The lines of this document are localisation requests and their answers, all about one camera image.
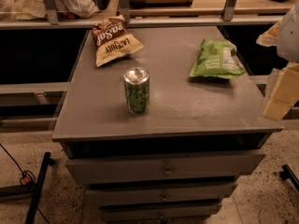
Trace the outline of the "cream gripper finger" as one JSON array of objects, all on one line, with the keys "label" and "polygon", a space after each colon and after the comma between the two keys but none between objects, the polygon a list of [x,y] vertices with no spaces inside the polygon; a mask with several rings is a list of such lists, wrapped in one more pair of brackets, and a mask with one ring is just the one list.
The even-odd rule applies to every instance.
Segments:
[{"label": "cream gripper finger", "polygon": [[288,62],[279,70],[274,68],[268,77],[262,116],[282,119],[299,101],[299,63]]}]

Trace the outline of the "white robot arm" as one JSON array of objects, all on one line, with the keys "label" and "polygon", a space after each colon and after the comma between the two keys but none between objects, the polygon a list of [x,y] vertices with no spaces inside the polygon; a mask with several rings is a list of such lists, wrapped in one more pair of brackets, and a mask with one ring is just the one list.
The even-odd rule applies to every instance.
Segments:
[{"label": "white robot arm", "polygon": [[299,101],[299,2],[281,21],[259,35],[256,43],[276,47],[278,57],[288,62],[281,70],[274,68],[269,75],[262,111],[264,118],[279,120]]}]

